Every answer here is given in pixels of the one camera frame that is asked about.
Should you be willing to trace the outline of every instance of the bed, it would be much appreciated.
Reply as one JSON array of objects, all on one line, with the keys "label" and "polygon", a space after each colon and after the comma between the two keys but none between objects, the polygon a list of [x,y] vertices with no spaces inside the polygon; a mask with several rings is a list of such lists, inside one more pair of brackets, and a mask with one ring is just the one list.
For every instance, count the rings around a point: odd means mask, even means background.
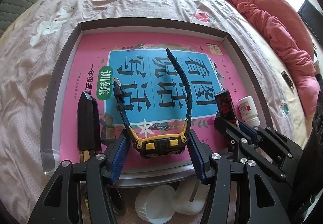
[{"label": "bed", "polygon": [[[205,15],[212,20],[203,20]],[[0,38],[0,183],[6,183],[0,186],[0,199],[19,223],[27,223],[49,180],[39,151],[40,121],[61,49],[79,22],[134,16],[188,21],[229,32],[259,80],[274,128],[305,146],[312,117],[305,117],[297,90],[282,78],[281,73],[288,70],[258,31],[225,0],[38,0]],[[135,198],[136,191],[129,192]],[[134,216],[129,214],[120,223],[129,222]],[[200,218],[175,215],[171,221],[193,223]]]}]

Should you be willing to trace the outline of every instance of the blue gripper pad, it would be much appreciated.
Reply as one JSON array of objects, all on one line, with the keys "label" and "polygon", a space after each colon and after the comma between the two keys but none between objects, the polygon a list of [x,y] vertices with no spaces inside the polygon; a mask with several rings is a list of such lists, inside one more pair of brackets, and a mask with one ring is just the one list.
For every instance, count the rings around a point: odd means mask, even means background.
[{"label": "blue gripper pad", "polygon": [[201,154],[198,151],[196,144],[195,144],[192,137],[188,141],[186,146],[187,146],[188,153],[190,154],[190,157],[191,157],[191,160],[193,163],[195,174],[196,174],[197,178],[201,181],[201,183],[204,184],[204,182],[206,181],[206,175],[204,174],[204,163],[203,163]]},{"label": "blue gripper pad", "polygon": [[240,121],[240,120],[238,120],[238,121],[239,121],[240,130],[251,138],[251,141],[253,144],[258,145],[259,140],[257,138],[256,130],[252,129],[250,126],[243,123],[242,121]]},{"label": "blue gripper pad", "polygon": [[119,149],[116,152],[114,160],[112,161],[112,172],[110,176],[110,180],[112,184],[120,177],[121,171],[126,160],[128,150],[130,147],[130,139],[129,137],[123,138]]}]

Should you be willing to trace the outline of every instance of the pink blanket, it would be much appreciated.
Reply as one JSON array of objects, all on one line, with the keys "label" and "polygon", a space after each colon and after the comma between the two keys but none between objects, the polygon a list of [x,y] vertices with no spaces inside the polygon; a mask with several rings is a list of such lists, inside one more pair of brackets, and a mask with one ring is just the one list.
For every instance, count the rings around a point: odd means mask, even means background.
[{"label": "pink blanket", "polygon": [[285,26],[268,12],[260,10],[254,0],[228,0],[263,35],[285,63],[295,82],[305,116],[313,115],[319,94],[315,67],[310,55],[300,50]]}]

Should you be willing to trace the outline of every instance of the green label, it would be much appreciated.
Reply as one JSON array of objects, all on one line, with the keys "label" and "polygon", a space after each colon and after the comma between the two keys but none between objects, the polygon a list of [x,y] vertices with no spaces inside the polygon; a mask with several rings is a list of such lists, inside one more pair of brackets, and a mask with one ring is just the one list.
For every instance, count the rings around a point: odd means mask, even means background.
[{"label": "green label", "polygon": [[104,66],[99,71],[98,85],[96,86],[96,97],[107,100],[112,94],[112,68]]}]

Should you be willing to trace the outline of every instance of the yellow watch button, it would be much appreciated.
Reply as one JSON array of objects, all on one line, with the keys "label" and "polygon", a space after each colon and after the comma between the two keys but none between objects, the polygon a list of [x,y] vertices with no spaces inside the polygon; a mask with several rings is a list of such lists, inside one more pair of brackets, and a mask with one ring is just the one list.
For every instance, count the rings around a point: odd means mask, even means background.
[{"label": "yellow watch button", "polygon": [[178,146],[178,140],[177,139],[169,140],[169,145],[170,146]]},{"label": "yellow watch button", "polygon": [[148,143],[146,144],[146,150],[151,150],[151,149],[155,149],[155,143]]}]

